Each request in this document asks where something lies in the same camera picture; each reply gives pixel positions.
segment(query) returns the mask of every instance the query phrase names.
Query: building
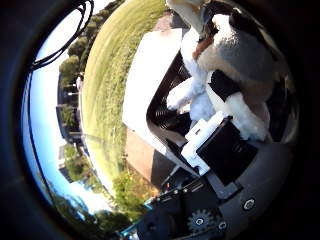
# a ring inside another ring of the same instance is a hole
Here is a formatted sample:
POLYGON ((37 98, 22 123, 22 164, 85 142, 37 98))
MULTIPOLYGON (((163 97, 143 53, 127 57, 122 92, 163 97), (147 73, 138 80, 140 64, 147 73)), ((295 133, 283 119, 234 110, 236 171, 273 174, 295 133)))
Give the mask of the building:
POLYGON ((59 158, 56 163, 57 169, 59 172, 65 177, 65 179, 69 182, 72 183, 73 180, 71 179, 67 167, 65 166, 65 157, 64 157, 64 146, 60 146, 59 148, 59 158))
POLYGON ((61 86, 61 77, 59 78, 57 89, 58 105, 56 107, 58 124, 61 136, 70 144, 83 146, 82 131, 80 127, 80 110, 79 110, 79 92, 76 84, 76 79, 73 83, 67 86, 61 86), (67 123, 63 117, 64 111, 69 111, 71 114, 72 123, 67 123))

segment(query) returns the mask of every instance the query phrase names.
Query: black plastic part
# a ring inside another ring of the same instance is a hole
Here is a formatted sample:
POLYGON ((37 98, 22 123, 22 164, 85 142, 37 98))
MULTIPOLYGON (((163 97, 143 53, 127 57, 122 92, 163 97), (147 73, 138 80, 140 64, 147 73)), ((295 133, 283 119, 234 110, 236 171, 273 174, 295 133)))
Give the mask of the black plastic part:
POLYGON ((197 154, 227 185, 239 177, 253 160, 257 149, 240 139, 239 130, 229 118, 197 150, 197 154))

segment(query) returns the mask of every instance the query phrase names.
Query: plush toy paw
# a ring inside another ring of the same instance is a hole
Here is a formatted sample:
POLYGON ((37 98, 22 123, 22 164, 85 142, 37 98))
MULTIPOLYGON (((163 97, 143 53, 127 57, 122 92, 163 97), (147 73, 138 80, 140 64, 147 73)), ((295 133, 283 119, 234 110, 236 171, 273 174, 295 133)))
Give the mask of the plush toy paw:
POLYGON ((199 121, 200 119, 204 119, 209 121, 213 114, 215 114, 215 111, 207 93, 200 94, 192 101, 190 106, 191 120, 199 121))
POLYGON ((241 93, 238 92, 229 96, 226 104, 232 112, 234 123, 240 130, 240 136, 243 139, 265 140, 268 135, 266 123, 249 109, 241 93))
POLYGON ((194 97, 204 92, 200 81, 191 77, 173 88, 167 97, 167 108, 177 110, 189 103, 194 97))

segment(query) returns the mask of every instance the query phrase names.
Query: grass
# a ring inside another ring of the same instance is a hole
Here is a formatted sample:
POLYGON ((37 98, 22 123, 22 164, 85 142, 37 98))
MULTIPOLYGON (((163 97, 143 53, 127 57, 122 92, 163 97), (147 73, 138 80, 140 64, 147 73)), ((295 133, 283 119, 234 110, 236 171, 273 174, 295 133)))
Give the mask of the grass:
POLYGON ((164 8, 164 1, 127 0, 105 22, 88 58, 82 90, 83 132, 94 165, 107 181, 124 167, 126 132, 121 114, 130 64, 143 35, 164 8))

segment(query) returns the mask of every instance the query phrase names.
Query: black plush ear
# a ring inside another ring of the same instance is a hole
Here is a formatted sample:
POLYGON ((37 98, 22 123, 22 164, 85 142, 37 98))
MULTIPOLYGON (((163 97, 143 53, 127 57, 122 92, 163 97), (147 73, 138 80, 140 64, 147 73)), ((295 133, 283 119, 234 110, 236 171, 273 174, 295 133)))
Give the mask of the black plush ear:
POLYGON ((262 33, 259 31, 258 25, 253 21, 252 18, 240 12, 239 9, 233 8, 229 16, 229 24, 232 27, 255 37, 257 41, 259 41, 263 46, 265 46, 266 49, 268 49, 268 51, 272 55, 272 58, 274 60, 277 60, 277 57, 272 52, 269 45, 266 43, 264 37, 262 36, 262 33))
POLYGON ((224 102, 230 95, 240 92, 238 84, 219 69, 212 73, 208 84, 224 102))

